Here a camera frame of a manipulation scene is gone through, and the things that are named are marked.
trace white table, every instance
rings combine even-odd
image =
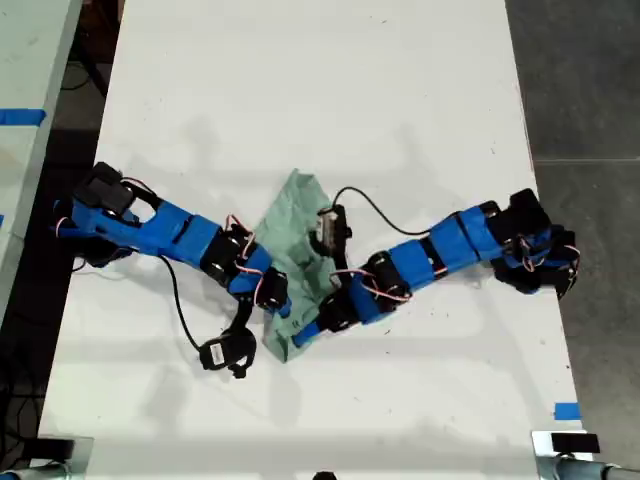
[[[97,161],[256,225],[292,168],[405,228],[534,187],[499,0],[129,0]],[[345,197],[354,265],[402,237]],[[199,341],[227,318],[176,267]],[[537,478],[530,431],[575,401],[555,293],[482,269],[242,381],[203,372],[153,258],[74,275],[41,434],[95,437],[89,478]],[[262,315],[254,315],[258,336]]]
[[[0,126],[0,324],[29,224],[81,0],[0,0],[0,109],[47,113],[40,125]]]

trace blue tape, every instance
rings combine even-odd
[[[556,420],[580,420],[580,405],[578,403],[556,403],[553,413]]]
[[[46,116],[40,108],[0,108],[0,125],[39,127]]]

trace black cable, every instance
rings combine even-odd
[[[338,203],[338,198],[340,197],[340,195],[342,195],[347,190],[351,190],[353,192],[356,192],[356,193],[359,193],[360,195],[362,195],[367,200],[367,202],[369,202],[369,204],[373,207],[373,209],[376,212],[378,212],[378,215],[380,215],[382,217],[382,219],[387,223],[387,225],[389,225],[395,231],[402,233],[403,235],[421,236],[421,235],[426,235],[427,233],[429,233],[429,230],[431,230],[430,228],[427,228],[426,230],[422,230],[421,232],[409,232],[407,230],[403,230],[402,228],[400,228],[397,225],[395,225],[391,220],[389,220],[389,218],[384,213],[382,213],[382,210],[380,210],[380,208],[375,204],[375,202],[373,200],[371,200],[371,198],[369,198],[369,195],[367,195],[362,190],[360,190],[359,188],[356,188],[356,187],[350,187],[349,186],[349,187],[341,188],[338,191],[338,193],[336,193],[336,196],[333,199],[333,206],[334,207]]]
[[[129,181],[129,182],[135,182],[135,183],[139,183],[140,185],[142,185],[145,190],[147,190],[147,192],[149,192],[151,195],[153,195],[154,197],[157,197],[158,195],[156,194],[156,192],[154,192],[151,187],[149,185],[147,185],[146,183],[144,183],[142,180],[138,180],[137,178],[134,177],[122,177],[120,179],[120,181]]]
[[[83,68],[82,65],[77,65],[75,63],[67,63],[67,67],[80,68],[80,69],[82,69],[82,70],[84,70],[86,72],[86,69]],[[89,76],[89,73],[87,73],[87,78],[85,78],[82,82],[78,83],[77,85],[73,85],[71,87],[62,86],[62,87],[60,87],[60,90],[64,90],[64,91],[67,91],[67,92],[71,92],[71,91],[74,91],[74,90],[80,90],[85,85],[88,85],[90,81],[91,81],[91,77]]]
[[[80,270],[82,270],[86,266],[87,266],[87,261],[83,258],[82,259],[82,264],[79,267],[76,267],[76,268],[72,269],[71,273],[79,272]]]
[[[175,298],[175,301],[176,301],[176,309],[178,310],[178,316],[180,317],[180,323],[182,324],[184,333],[187,336],[189,343],[191,343],[191,345],[193,345],[193,348],[195,348],[199,352],[200,346],[193,339],[193,336],[191,336],[189,327],[187,327],[187,322],[184,320],[184,315],[182,314],[182,307],[180,306],[180,294],[178,293],[178,280],[176,279],[176,273],[173,271],[173,267],[169,263],[169,260],[167,260],[162,255],[158,255],[158,258],[164,262],[164,264],[169,269],[169,274],[171,274],[171,282],[173,283],[173,297]]]

